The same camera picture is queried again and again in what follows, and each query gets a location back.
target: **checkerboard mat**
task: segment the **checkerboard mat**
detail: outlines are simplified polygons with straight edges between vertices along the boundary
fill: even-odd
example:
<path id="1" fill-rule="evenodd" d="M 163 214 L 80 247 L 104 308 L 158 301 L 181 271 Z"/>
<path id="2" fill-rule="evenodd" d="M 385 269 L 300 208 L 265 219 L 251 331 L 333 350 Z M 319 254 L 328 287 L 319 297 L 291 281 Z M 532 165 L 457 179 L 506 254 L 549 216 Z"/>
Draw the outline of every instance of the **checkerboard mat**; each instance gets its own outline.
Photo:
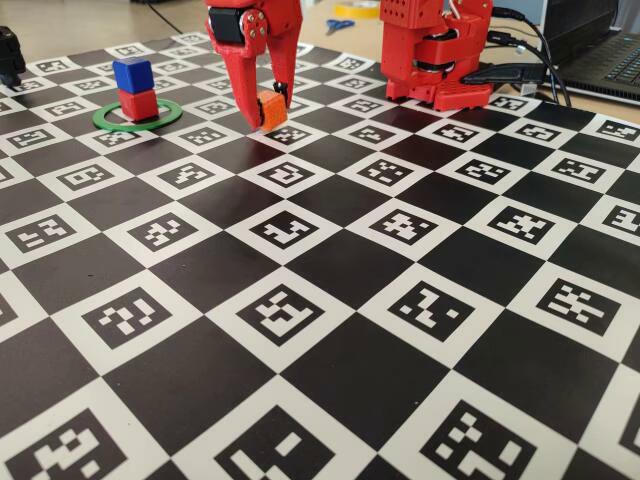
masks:
<path id="1" fill-rule="evenodd" d="M 2 90 L 0 478 L 640 478 L 640 126 L 298 54 L 270 133 L 197 32 Z"/>

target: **black square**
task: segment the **black square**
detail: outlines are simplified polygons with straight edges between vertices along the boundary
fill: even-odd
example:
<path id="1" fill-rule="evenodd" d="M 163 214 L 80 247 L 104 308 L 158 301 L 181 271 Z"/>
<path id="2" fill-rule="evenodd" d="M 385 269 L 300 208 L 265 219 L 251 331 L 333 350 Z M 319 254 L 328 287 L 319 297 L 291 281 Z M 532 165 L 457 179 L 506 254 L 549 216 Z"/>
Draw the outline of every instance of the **black square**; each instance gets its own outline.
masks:
<path id="1" fill-rule="evenodd" d="M 150 212 L 171 199 L 148 183 L 131 178 L 69 202 L 101 230 Z"/>
<path id="2" fill-rule="evenodd" d="M 78 437 L 80 434 L 86 435 L 87 433 L 91 435 L 96 445 L 84 453 L 88 445 L 81 445 Z M 42 451 L 56 452 L 58 448 L 63 452 L 65 448 L 68 449 L 69 457 L 76 461 L 65 465 L 63 460 L 59 460 L 55 463 L 52 462 L 53 465 L 47 465 L 47 468 L 43 468 L 42 463 L 45 462 L 39 458 L 39 453 L 41 454 Z M 91 410 L 86 409 L 7 460 L 6 465 L 14 478 L 98 479 L 111 473 L 126 459 L 127 457 Z M 87 473 L 91 471 L 94 473 L 88 477 L 84 469 L 87 469 Z"/>
<path id="3" fill-rule="evenodd" d="M 473 312 L 473 307 L 419 282 L 394 303 L 389 311 L 444 342 Z"/>
<path id="4" fill-rule="evenodd" d="M 602 197 L 593 190 L 536 172 L 530 172 L 504 195 L 574 222 L 582 220 Z"/>
<path id="5" fill-rule="evenodd" d="M 390 212 L 373 225 L 369 225 L 370 229 L 407 245 L 415 245 L 437 227 L 438 225 L 430 220 L 400 209 Z"/>
<path id="6" fill-rule="evenodd" d="M 379 449 L 447 371 L 355 314 L 282 375 Z"/>
<path id="7" fill-rule="evenodd" d="M 358 175 L 381 185 L 393 186 L 414 171 L 389 160 L 374 160 L 370 165 L 360 170 Z"/>
<path id="8" fill-rule="evenodd" d="M 334 175 L 290 200 L 327 220 L 346 226 L 388 199 L 382 193 Z"/>
<path id="9" fill-rule="evenodd" d="M 349 115 L 348 113 L 332 108 L 320 108 L 296 117 L 296 122 L 309 125 L 310 127 L 327 133 L 337 132 L 361 121 L 362 118 L 360 117 Z"/>
<path id="10" fill-rule="evenodd" d="M 273 160 L 282 155 L 282 152 L 262 142 L 242 137 L 220 145 L 219 147 L 201 152 L 198 155 L 216 165 L 226 168 L 230 172 L 240 173 L 268 162 L 269 160 Z"/>
<path id="11" fill-rule="evenodd" d="M 282 478 L 315 478 L 335 455 L 278 406 L 215 457 L 231 478 L 248 478 L 244 464 L 234 461 L 239 452 L 263 473 L 278 468 L 286 475 Z"/>
<path id="12" fill-rule="evenodd" d="M 372 120 L 415 133 L 427 125 L 442 120 L 442 118 L 419 112 L 412 108 L 394 107 L 391 110 L 379 113 Z"/>
<path id="13" fill-rule="evenodd" d="M 173 455 L 272 375 L 213 322 L 202 318 L 104 378 Z"/>
<path id="14" fill-rule="evenodd" d="M 578 133 L 561 150 L 620 168 L 627 168 L 640 155 L 640 148 L 584 133 Z"/>
<path id="15" fill-rule="evenodd" d="M 405 138 L 383 151 L 431 170 L 445 166 L 464 153 L 464 150 L 419 135 Z"/>
<path id="16" fill-rule="evenodd" d="M 2 436 L 98 376 L 48 319 L 5 340 L 0 362 Z"/>
<path id="17" fill-rule="evenodd" d="M 100 234 L 22 265 L 13 273 L 51 314 L 142 269 L 138 262 Z"/>
<path id="18" fill-rule="evenodd" d="M 495 468 L 496 476 L 518 480 L 535 451 L 536 447 L 524 438 L 464 401 L 453 408 L 420 449 L 420 453 L 458 480 L 470 478 L 462 468 L 464 459 L 470 454 L 479 456 L 486 462 L 484 465 Z"/>
<path id="19" fill-rule="evenodd" d="M 505 310 L 456 370 L 578 442 L 617 366 L 617 362 Z"/>
<path id="20" fill-rule="evenodd" d="M 578 225 L 550 261 L 640 298 L 640 251 L 623 240 Z"/>
<path id="21" fill-rule="evenodd" d="M 505 207 L 488 225 L 507 235 L 537 245 L 555 223 L 514 207 Z"/>
<path id="22" fill-rule="evenodd" d="M 489 185 L 495 185 L 511 173 L 507 168 L 498 167 L 490 162 L 473 159 L 456 170 L 457 173 Z"/>
<path id="23" fill-rule="evenodd" d="M 398 198 L 462 224 L 482 210 L 496 195 L 445 175 L 432 173 L 402 192 Z"/>
<path id="24" fill-rule="evenodd" d="M 0 188 L 0 225 L 59 203 L 60 199 L 36 179 Z"/>
<path id="25" fill-rule="evenodd" d="M 507 305 L 544 262 L 463 227 L 420 263 L 494 302 Z"/>
<path id="26" fill-rule="evenodd" d="M 276 268 L 275 262 L 222 232 L 151 271 L 201 312 L 207 312 Z"/>
<path id="27" fill-rule="evenodd" d="M 411 262 L 342 230 L 288 264 L 288 268 L 353 308 L 361 307 Z"/>
<path id="28" fill-rule="evenodd" d="M 602 336 L 618 313 L 620 304 L 558 279 L 540 299 L 537 307 Z"/>
<path id="29" fill-rule="evenodd" d="M 50 215 L 10 230 L 6 235 L 22 253 L 27 253 L 51 245 L 74 233 L 76 231 L 62 218 Z"/>
<path id="30" fill-rule="evenodd" d="M 295 155 L 319 167 L 339 172 L 372 153 L 373 150 L 366 147 L 328 135 L 299 148 Z"/>
<path id="31" fill-rule="evenodd" d="M 82 318 L 111 349 L 155 327 L 171 314 L 138 287 L 113 299 Z"/>
<path id="32" fill-rule="evenodd" d="M 284 345 L 324 313 L 285 285 L 279 285 L 237 315 L 278 346 Z"/>
<path id="33" fill-rule="evenodd" d="M 231 177 L 180 202 L 219 227 L 227 228 L 280 200 L 278 195 L 255 183 Z"/>
<path id="34" fill-rule="evenodd" d="M 535 168 L 540 162 L 551 155 L 554 150 L 542 145 L 508 137 L 501 133 L 492 135 L 477 147 L 474 152 L 492 157 L 503 162 L 511 163 L 526 169 Z"/>

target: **green ring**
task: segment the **green ring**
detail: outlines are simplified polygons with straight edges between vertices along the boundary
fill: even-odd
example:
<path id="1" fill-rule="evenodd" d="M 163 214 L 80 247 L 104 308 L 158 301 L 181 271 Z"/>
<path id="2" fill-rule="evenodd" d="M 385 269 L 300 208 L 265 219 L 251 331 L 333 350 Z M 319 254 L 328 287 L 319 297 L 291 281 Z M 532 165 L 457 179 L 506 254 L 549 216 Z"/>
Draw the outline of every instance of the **green ring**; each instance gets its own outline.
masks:
<path id="1" fill-rule="evenodd" d="M 153 130 L 154 128 L 163 127 L 175 122 L 182 116 L 182 108 L 176 102 L 171 100 L 158 99 L 158 106 L 167 107 L 169 115 L 154 120 L 152 122 L 139 123 L 137 125 L 121 125 L 119 123 L 111 123 L 105 117 L 120 106 L 120 102 L 111 103 L 93 114 L 93 124 L 104 130 L 111 132 L 139 132 L 140 130 Z"/>

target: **red robot arm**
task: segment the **red robot arm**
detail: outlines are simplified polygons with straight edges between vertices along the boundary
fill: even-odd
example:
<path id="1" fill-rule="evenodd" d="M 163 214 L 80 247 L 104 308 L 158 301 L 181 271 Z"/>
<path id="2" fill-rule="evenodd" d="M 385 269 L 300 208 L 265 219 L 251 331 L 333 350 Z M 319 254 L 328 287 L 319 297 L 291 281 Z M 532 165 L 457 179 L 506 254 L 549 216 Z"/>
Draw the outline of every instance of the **red robot arm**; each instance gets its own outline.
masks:
<path id="1" fill-rule="evenodd" d="M 486 105 L 490 84 L 464 85 L 478 69 L 491 21 L 492 0 L 454 0 L 457 15 L 442 12 L 442 0 L 382 0 L 382 73 L 387 96 L 432 103 L 436 110 Z"/>
<path id="2" fill-rule="evenodd" d="M 302 26 L 299 0 L 205 0 L 205 5 L 209 37 L 224 58 L 236 104 L 249 126 L 269 129 L 286 120 Z M 275 78 L 272 95 L 258 94 L 256 85 L 256 57 L 267 46 Z"/>

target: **white square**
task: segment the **white square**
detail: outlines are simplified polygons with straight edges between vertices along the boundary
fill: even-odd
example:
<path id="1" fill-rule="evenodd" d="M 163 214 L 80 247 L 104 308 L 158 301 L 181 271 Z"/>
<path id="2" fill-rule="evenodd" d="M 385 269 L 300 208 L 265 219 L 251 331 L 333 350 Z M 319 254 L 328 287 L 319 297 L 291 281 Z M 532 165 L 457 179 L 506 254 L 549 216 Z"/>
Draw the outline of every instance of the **white square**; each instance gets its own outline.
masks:
<path id="1" fill-rule="evenodd" d="M 0 190 L 30 178 L 33 176 L 13 158 L 0 159 Z"/>
<path id="2" fill-rule="evenodd" d="M 624 169 L 573 153 L 555 150 L 533 171 L 579 187 L 606 193 L 620 178 Z"/>
<path id="3" fill-rule="evenodd" d="M 41 92 L 56 86 L 57 84 L 46 77 L 32 77 L 22 80 L 19 86 L 13 88 L 0 84 L 0 93 L 4 93 L 7 97 L 17 97 L 26 93 Z"/>
<path id="4" fill-rule="evenodd" d="M 198 45 L 209 41 L 209 35 L 202 32 L 185 32 L 180 35 L 172 35 L 171 40 L 174 40 L 183 45 Z"/>
<path id="5" fill-rule="evenodd" d="M 168 316 L 163 315 L 162 320 L 156 322 L 150 321 L 143 323 L 140 321 L 139 323 L 145 327 L 149 323 L 153 325 L 142 331 L 142 333 L 131 336 L 130 338 L 127 338 L 126 333 L 123 332 L 121 339 L 123 343 L 112 348 L 96 331 L 96 328 L 100 327 L 98 325 L 90 325 L 88 320 L 85 320 L 83 316 L 102 307 L 106 310 L 111 303 L 114 306 L 123 308 L 124 314 L 126 314 L 129 312 L 129 308 L 135 308 L 133 304 L 123 304 L 122 302 L 116 301 L 123 298 L 123 296 L 132 294 L 133 296 L 129 296 L 128 298 L 136 298 L 136 293 L 139 292 L 138 289 L 142 289 L 142 291 L 155 300 L 160 307 L 166 309 Z M 195 307 L 169 288 L 153 273 L 149 270 L 143 270 L 100 293 L 59 311 L 55 315 L 52 315 L 51 318 L 80 353 L 82 353 L 96 372 L 100 375 L 105 375 L 114 368 L 117 368 L 152 348 L 154 345 L 157 345 L 165 338 L 168 338 L 189 323 L 200 318 L 201 315 Z M 124 319 L 125 316 L 121 314 L 119 318 Z M 131 323 L 133 326 L 130 328 L 135 329 L 136 323 L 138 322 L 134 319 Z M 105 327 L 108 323 L 103 322 L 101 325 L 102 328 L 109 328 L 109 326 Z"/>
<path id="6" fill-rule="evenodd" d="M 84 69 L 89 70 L 91 73 L 95 73 L 96 75 L 113 75 L 113 60 L 89 65 L 88 67 L 84 67 Z"/>
<path id="7" fill-rule="evenodd" d="M 26 109 L 27 107 L 9 97 L 0 98 L 0 117 L 14 112 L 21 112 Z"/>
<path id="8" fill-rule="evenodd" d="M 115 47 L 105 48 L 104 50 L 109 55 L 116 58 L 141 57 L 151 53 L 156 53 L 155 50 L 145 47 L 140 42 L 116 45 Z"/>
<path id="9" fill-rule="evenodd" d="M 87 416 L 98 424 L 96 431 L 91 430 L 94 425 L 85 423 Z M 56 451 L 57 448 L 61 448 L 59 436 L 52 439 L 51 443 L 47 443 L 43 448 L 48 447 L 45 452 L 51 452 L 52 461 L 57 460 L 54 465 L 64 465 L 62 471 L 73 469 L 91 471 L 98 466 L 102 470 L 102 475 L 108 475 L 109 479 L 146 478 L 169 459 L 162 447 L 107 383 L 102 378 L 97 378 L 0 439 L 0 477 L 13 478 L 7 468 L 6 462 L 9 459 L 32 447 L 60 427 L 74 422 L 77 417 L 79 417 L 78 420 L 82 420 L 76 423 L 73 433 L 88 444 L 94 442 L 97 444 L 84 455 L 78 455 L 84 450 L 82 443 L 76 447 L 81 449 L 80 452 L 72 449 L 75 454 L 64 455 L 64 450 L 59 453 Z M 104 428 L 108 438 L 104 438 L 103 433 L 98 431 L 99 426 Z M 115 443 L 124 456 L 122 463 L 108 471 L 106 468 L 111 466 L 103 462 L 108 462 L 109 457 L 100 456 L 100 446 L 106 441 Z M 35 455 L 33 457 L 36 464 L 42 465 Z M 37 475 L 37 477 L 50 478 L 48 475 L 46 477 Z"/>
<path id="10" fill-rule="evenodd" d="M 176 73 L 188 72 L 190 70 L 196 70 L 200 68 L 195 63 L 188 62 L 186 60 L 167 60 L 166 62 L 154 63 L 151 65 L 153 73 L 156 75 L 175 75 Z"/>
<path id="11" fill-rule="evenodd" d="M 267 222 L 283 212 L 298 219 L 292 220 L 291 225 L 288 225 L 289 231 L 285 231 L 282 228 L 275 226 L 275 228 L 269 229 L 270 233 L 264 232 L 264 234 L 269 238 L 272 238 L 274 242 L 279 243 L 271 243 L 269 240 L 266 240 L 251 231 L 252 228 L 263 223 L 266 224 L 265 229 L 269 228 L 270 224 Z M 302 220 L 311 226 L 309 227 L 305 224 L 301 224 L 299 220 Z M 306 231 L 304 230 L 305 228 L 307 230 L 311 229 L 312 232 L 306 236 L 298 233 L 300 231 Z M 271 207 L 236 223 L 226 230 L 247 245 L 255 248 L 281 265 L 284 265 L 332 236 L 340 230 L 340 227 L 294 203 L 283 200 L 282 202 L 276 203 L 275 205 L 272 205 Z"/>
<path id="12" fill-rule="evenodd" d="M 427 125 L 417 135 L 463 150 L 471 150 L 495 135 L 495 132 L 446 118 Z"/>
<path id="13" fill-rule="evenodd" d="M 346 92 L 351 93 L 366 93 L 374 88 L 382 87 L 386 85 L 382 80 L 376 80 L 374 78 L 362 77 L 360 75 L 345 75 L 344 77 L 334 78 L 325 82 L 325 85 L 330 87 L 339 88 Z"/>
<path id="14" fill-rule="evenodd" d="M 183 105 L 182 109 L 205 120 L 215 120 L 238 111 L 233 99 L 221 95 Z"/>
<path id="15" fill-rule="evenodd" d="M 173 456 L 173 461 L 191 480 L 232 480 L 215 457 L 274 407 L 284 410 L 334 453 L 314 480 L 354 480 L 375 456 L 371 447 L 283 378 L 276 376 L 180 450 Z M 265 477 L 265 472 L 260 471 L 263 476 L 247 478 L 288 478 L 277 467 L 271 467 L 269 472 L 273 476 Z"/>
<path id="16" fill-rule="evenodd" d="M 495 110 L 496 112 L 524 117 L 538 108 L 541 103 L 541 100 L 536 100 L 534 98 L 494 93 L 489 99 L 487 108 L 489 110 Z"/>
<path id="17" fill-rule="evenodd" d="M 438 173 L 502 195 L 522 180 L 529 170 L 475 152 L 465 152 L 439 168 Z"/>
<path id="18" fill-rule="evenodd" d="M 640 205 L 603 195 L 580 223 L 640 247 Z"/>
<path id="19" fill-rule="evenodd" d="M 390 310 L 392 306 L 398 304 L 405 295 L 419 285 L 427 288 L 428 292 L 425 293 L 431 295 L 433 300 L 431 305 L 435 305 L 439 300 L 435 296 L 436 292 L 433 291 L 435 289 L 473 309 L 465 318 L 462 318 L 461 323 L 455 327 L 444 341 L 431 333 L 431 328 L 435 325 L 431 328 L 426 325 L 418 326 L 417 323 L 411 323 Z M 402 313 L 408 315 L 411 310 L 413 308 L 408 307 Z M 359 311 L 368 319 L 417 348 L 422 353 L 438 360 L 449 368 L 453 368 L 467 353 L 467 350 L 491 326 L 503 311 L 503 307 L 471 290 L 461 287 L 422 265 L 414 264 L 364 306 L 360 307 Z M 455 315 L 449 315 L 449 317 L 451 319 L 456 318 Z"/>
<path id="20" fill-rule="evenodd" d="M 30 225 L 24 232 L 11 233 Z M 17 268 L 38 258 L 74 245 L 99 230 L 66 203 L 41 210 L 0 225 L 0 258 L 9 268 Z M 23 251 L 8 235 L 20 235 Z"/>
<path id="21" fill-rule="evenodd" d="M 447 374 L 396 431 L 384 445 L 380 455 L 404 475 L 414 480 L 449 478 L 449 475 L 420 453 L 420 450 L 460 401 L 471 405 L 535 447 L 535 453 L 519 480 L 562 477 L 576 450 L 573 442 L 454 370 Z M 495 475 L 494 478 L 503 478 L 497 471 Z"/>
<path id="22" fill-rule="evenodd" d="M 345 168 L 338 175 L 395 197 L 430 173 L 431 170 L 415 163 L 375 152 Z"/>
<path id="23" fill-rule="evenodd" d="M 185 148 L 191 153 L 200 153 L 240 138 L 238 132 L 213 122 L 203 122 L 164 135 L 163 138 Z"/>
<path id="24" fill-rule="evenodd" d="M 296 307 L 295 303 L 287 303 L 288 297 L 285 293 L 287 290 L 301 296 L 306 301 L 304 307 Z M 271 293 L 274 295 L 282 293 L 282 295 L 273 299 L 269 295 Z M 260 305 L 252 309 L 251 306 L 257 303 Z M 277 307 L 280 306 L 278 304 L 282 304 L 282 308 L 278 309 Z M 243 318 L 245 309 L 252 310 L 251 314 L 256 318 L 264 317 L 260 325 L 270 335 L 277 335 L 283 339 L 284 343 L 278 345 L 246 321 Z M 283 317 L 289 318 L 278 317 L 279 312 L 285 312 Z M 353 313 L 354 310 L 350 307 L 304 278 L 281 267 L 211 310 L 207 313 L 207 317 L 272 370 L 279 373 L 304 355 Z M 305 324 L 304 322 L 308 318 L 312 320 Z M 299 326 L 303 326 L 303 328 L 296 332 L 295 329 Z M 290 332 L 295 333 L 287 338 L 286 334 Z"/>
<path id="25" fill-rule="evenodd" d="M 501 222 L 503 226 L 500 229 L 489 225 L 489 223 L 499 217 L 503 211 L 511 209 L 517 210 L 518 214 L 524 214 L 524 216 L 521 216 L 521 218 L 517 220 L 522 222 L 522 225 L 520 225 L 520 223 L 509 224 L 512 219 L 509 219 L 509 222 L 506 223 Z M 506 197 L 498 197 L 480 210 L 476 216 L 466 223 L 466 226 L 482 235 L 486 235 L 511 247 L 547 260 L 569 236 L 576 224 L 570 220 L 530 205 L 516 202 Z M 545 229 L 546 233 L 543 233 L 537 239 L 536 243 L 534 243 L 523 239 L 522 236 L 514 236 L 505 231 L 512 231 L 513 228 L 519 230 L 519 233 L 523 233 L 523 236 L 530 236 L 532 240 L 535 240 L 536 232 L 533 230 L 534 228 Z"/>
<path id="26" fill-rule="evenodd" d="M 372 118 L 395 108 L 396 104 L 363 95 L 353 95 L 329 104 L 329 107 L 361 118 Z"/>
<path id="27" fill-rule="evenodd" d="M 187 231 L 193 229 L 195 231 L 189 233 L 187 236 L 179 238 L 176 241 L 171 241 L 171 238 L 167 237 L 165 232 L 165 237 L 162 238 L 162 243 L 154 245 L 160 247 L 155 251 L 140 240 L 136 239 L 130 233 L 130 231 L 136 229 L 136 227 L 145 226 L 148 227 L 147 233 L 149 235 L 152 233 L 158 233 L 160 236 L 160 232 L 163 230 L 164 226 L 159 225 L 156 220 L 166 216 L 170 216 L 174 220 L 177 219 L 172 223 L 173 225 L 177 222 L 179 223 L 178 226 L 181 226 L 183 229 L 186 229 Z M 160 208 L 156 208 L 155 210 L 151 210 L 144 215 L 133 218 L 125 223 L 116 225 L 104 233 L 111 240 L 120 245 L 120 247 L 133 258 L 138 260 L 146 268 L 149 268 L 156 263 L 166 260 L 167 258 L 200 243 L 220 231 L 221 229 L 219 227 L 204 219 L 197 213 L 192 212 L 178 202 L 172 202 Z"/>
<path id="28" fill-rule="evenodd" d="M 34 107 L 33 113 L 47 122 L 56 122 L 65 118 L 74 117 L 80 113 L 91 112 L 100 108 L 93 102 L 83 97 L 67 98 L 57 102 Z"/>
<path id="29" fill-rule="evenodd" d="M 556 282 L 563 285 L 563 290 L 545 300 L 549 293 L 555 291 Z M 590 293 L 580 297 L 574 286 Z M 591 302 L 593 296 L 601 296 L 619 304 L 615 316 L 612 316 L 613 309 L 607 311 L 596 308 Z M 617 362 L 622 361 L 640 327 L 640 300 L 552 263 L 542 265 L 508 308 Z M 567 316 L 582 317 L 584 323 L 580 325 L 576 320 L 569 321 Z M 586 327 L 588 323 L 597 323 L 598 320 L 611 322 L 604 334 Z"/>
<path id="30" fill-rule="evenodd" d="M 122 182 L 133 175 L 105 157 L 92 158 L 38 177 L 65 202 Z"/>
<path id="31" fill-rule="evenodd" d="M 178 200 L 232 176 L 228 170 L 197 155 L 190 155 L 149 170 L 138 178 Z"/>
<path id="32" fill-rule="evenodd" d="M 239 174 L 282 198 L 292 197 L 331 175 L 324 168 L 286 154 Z"/>
<path id="33" fill-rule="evenodd" d="M 288 120 L 271 132 L 256 131 L 247 137 L 253 138 L 281 152 L 291 152 L 305 145 L 309 145 L 322 137 L 327 136 L 326 132 L 307 125 Z"/>
<path id="34" fill-rule="evenodd" d="M 0 275 L 0 305 L 0 344 L 47 318 L 47 312 L 12 272 Z"/>
<path id="35" fill-rule="evenodd" d="M 9 156 L 19 155 L 20 153 L 48 147 L 70 138 L 71 135 L 64 130 L 50 123 L 44 123 L 0 135 L 0 150 Z"/>
<path id="36" fill-rule="evenodd" d="M 598 113 L 581 133 L 611 140 L 632 147 L 640 147 L 640 125 Z"/>
<path id="37" fill-rule="evenodd" d="M 543 147 L 559 149 L 578 132 L 529 118 L 520 118 L 500 130 L 500 133 Z"/>
<path id="38" fill-rule="evenodd" d="M 111 77 L 100 76 L 85 78 L 82 80 L 74 80 L 73 82 L 67 82 L 60 85 L 66 88 L 74 95 L 88 95 L 90 93 L 104 92 L 107 90 L 114 90 L 114 99 L 117 96 L 115 89 L 117 88 L 116 81 Z"/>
<path id="39" fill-rule="evenodd" d="M 161 50 L 158 53 L 165 55 L 171 58 L 191 58 L 197 57 L 199 55 L 206 55 L 211 53 L 210 50 L 206 50 L 204 48 L 195 47 L 193 45 L 184 45 L 179 47 L 168 48 L 167 50 Z"/>
<path id="40" fill-rule="evenodd" d="M 371 67 L 374 63 L 373 60 L 369 60 L 368 58 L 351 53 L 343 53 L 338 58 L 331 60 L 329 63 L 325 63 L 323 67 L 345 74 L 352 74 L 360 73 Z"/>
<path id="41" fill-rule="evenodd" d="M 202 82 L 194 83 L 193 86 L 206 90 L 207 92 L 215 93 L 216 95 L 225 95 L 233 92 L 231 80 L 227 76 L 203 80 Z"/>
<path id="42" fill-rule="evenodd" d="M 371 148 L 372 150 L 384 150 L 410 137 L 411 133 L 374 120 L 363 120 L 362 122 L 343 128 L 333 133 L 333 135 L 343 140 Z"/>
<path id="43" fill-rule="evenodd" d="M 77 140 L 99 155 L 108 155 L 109 153 L 144 143 L 152 138 L 157 138 L 157 135 L 147 130 L 141 130 L 139 132 L 108 132 L 105 130 L 97 130 L 81 135 L 77 137 Z"/>
<path id="44" fill-rule="evenodd" d="M 81 67 L 72 62 L 69 57 L 56 57 L 27 63 L 27 68 L 38 76 L 46 77 L 47 75 L 55 75 L 56 73 L 78 70 Z"/>
<path id="45" fill-rule="evenodd" d="M 637 478 L 640 456 L 620 442 L 639 397 L 640 374 L 619 365 L 580 440 L 580 448 L 629 478 Z"/>
<path id="46" fill-rule="evenodd" d="M 379 224 L 378 228 L 372 228 L 376 224 Z M 417 262 L 458 230 L 460 225 L 392 198 L 346 228 Z M 422 237 L 421 228 L 428 229 Z"/>

